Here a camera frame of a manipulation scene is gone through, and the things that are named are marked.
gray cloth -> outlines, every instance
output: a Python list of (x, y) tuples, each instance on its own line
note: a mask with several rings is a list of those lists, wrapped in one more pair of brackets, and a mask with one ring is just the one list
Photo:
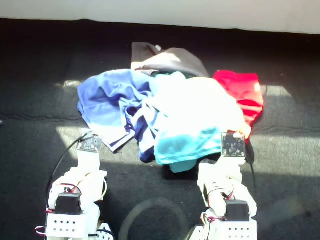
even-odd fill
[(209, 74), (199, 58), (183, 48), (162, 50), (146, 42), (132, 43), (131, 69), (152, 75), (155, 72), (181, 72), (192, 77), (206, 77)]

dark fabric surface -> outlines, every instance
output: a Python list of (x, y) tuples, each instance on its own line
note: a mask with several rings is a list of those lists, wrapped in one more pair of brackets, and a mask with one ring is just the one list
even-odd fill
[[(45, 223), (47, 180), (85, 127), (76, 86), (130, 68), (132, 42), (185, 48), (211, 76), (219, 69), (258, 74), (265, 109), (251, 142), (259, 239), (319, 239), (320, 36), (6, 19), (0, 20), (1, 239), (41, 239), (34, 227)], [(58, 176), (76, 164), (72, 149)], [(172, 175), (155, 162), (142, 163), (135, 140), (117, 154), (103, 147), (101, 168), (109, 172), (101, 218), (116, 234), (134, 207), (156, 198), (171, 204), (154, 200), (133, 222), (129, 239), (177, 239), (199, 222), (205, 206), (196, 170)], [(252, 191), (248, 165), (243, 175)], [(176, 216), (181, 211), (184, 216)]]

wire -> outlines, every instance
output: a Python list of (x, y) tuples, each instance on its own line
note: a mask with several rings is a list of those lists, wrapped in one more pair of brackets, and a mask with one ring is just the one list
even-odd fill
[(253, 179), (253, 193), (254, 196), (257, 197), (257, 182), (256, 182), (256, 174), (254, 170), (254, 165), (250, 163), (251, 172), (252, 172), (252, 179)]
[(208, 231), (208, 236), (206, 237), (206, 240), (209, 239), (209, 235), (210, 235), (210, 228), (211, 228), (211, 222), (209, 222), (209, 231)]
[(88, 172), (86, 175), (84, 175), (84, 178), (78, 182), (77, 186), (79, 186), (79, 184), (82, 183), (85, 180), (85, 178), (90, 174), (92, 174), (92, 172)]
[(224, 200), (230, 200), (234, 195), (234, 191), (235, 191), (235, 186), (232, 184), (232, 192)]
[(75, 189), (78, 189), (78, 191), (82, 195), (82, 192), (81, 192), (80, 188), (78, 186), (74, 185), (74, 184), (71, 184), (71, 183), (60, 183), (58, 185), (71, 186), (71, 187), (73, 187), (72, 190), (71, 190), (71, 193), (73, 193), (75, 191)]
[(100, 199), (103, 199), (104, 196), (105, 196), (106, 193), (107, 193), (107, 181), (106, 181), (104, 178), (103, 178), (103, 183), (104, 183), (104, 191), (103, 191), (101, 197), (99, 197), (97, 201), (99, 201)]
[(36, 233), (37, 235), (42, 236), (42, 237), (45, 237), (46, 234), (45, 234), (44, 232), (38, 231), (39, 229), (44, 229), (44, 228), (45, 228), (45, 226), (36, 226), (36, 227), (34, 228), (34, 231), (35, 231), (35, 233)]
[(113, 237), (113, 240), (116, 240), (115, 235), (112, 233), (112, 231), (106, 230), (106, 229), (97, 229), (97, 232), (104, 232), (106, 234), (110, 234)]
[(71, 145), (64, 151), (64, 153), (61, 155), (59, 161), (56, 163), (55, 167), (54, 167), (54, 170), (51, 174), (51, 177), (47, 183), (47, 186), (46, 186), (46, 196), (45, 196), (45, 204), (46, 204), (46, 207), (48, 208), (49, 207), (49, 194), (50, 194), (50, 187), (53, 183), (53, 178), (61, 164), (61, 162), (63, 161), (63, 159), (65, 158), (66, 154), (68, 153), (68, 151), (76, 144), (76, 143), (80, 143), (83, 138), (85, 136), (87, 136), (89, 133), (91, 133), (90, 131), (87, 132), (86, 134), (82, 135), (81, 137), (79, 137), (77, 140), (75, 140), (73, 143), (71, 143)]
[(210, 216), (207, 218), (209, 223), (213, 223), (215, 220), (224, 220), (224, 219), (225, 219), (224, 217), (213, 217), (213, 216)]
[(48, 214), (52, 214), (55, 210), (52, 209), (52, 208), (46, 208), (45, 209), (45, 212), (48, 213)]

crumpled fabric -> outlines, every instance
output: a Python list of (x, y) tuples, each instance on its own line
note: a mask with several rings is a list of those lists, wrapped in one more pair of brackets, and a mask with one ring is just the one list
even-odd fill
[(217, 80), (226, 92), (236, 99), (243, 111), (245, 122), (252, 126), (264, 108), (258, 75), (218, 70), (213, 75), (213, 79)]
[[(251, 133), (237, 101), (217, 81), (183, 79), (178, 74), (156, 78), (150, 83), (154, 97), (143, 100), (149, 109), (147, 123), (155, 135), (155, 160), (169, 164), (174, 173), (190, 170), (197, 159), (221, 152), (222, 132)], [(152, 121), (159, 114), (161, 120), (155, 127)]]
[(201, 60), (186, 49), (173, 47), (163, 50), (146, 42), (132, 43), (131, 69), (149, 76), (157, 72), (181, 72), (190, 78), (209, 78)]
[(112, 151), (137, 135), (130, 120), (141, 108), (142, 100), (153, 96), (151, 79), (143, 73), (121, 69), (90, 77), (78, 86), (78, 110)]

blue cloth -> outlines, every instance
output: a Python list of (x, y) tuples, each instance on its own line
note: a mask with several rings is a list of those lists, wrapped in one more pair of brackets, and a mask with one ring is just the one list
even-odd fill
[(142, 100), (153, 96), (151, 79), (143, 73), (121, 69), (90, 77), (78, 86), (77, 108), (88, 126), (102, 133), (108, 147), (134, 131), (139, 139), (146, 128), (143, 120), (136, 122), (135, 126), (131, 120), (141, 108)]

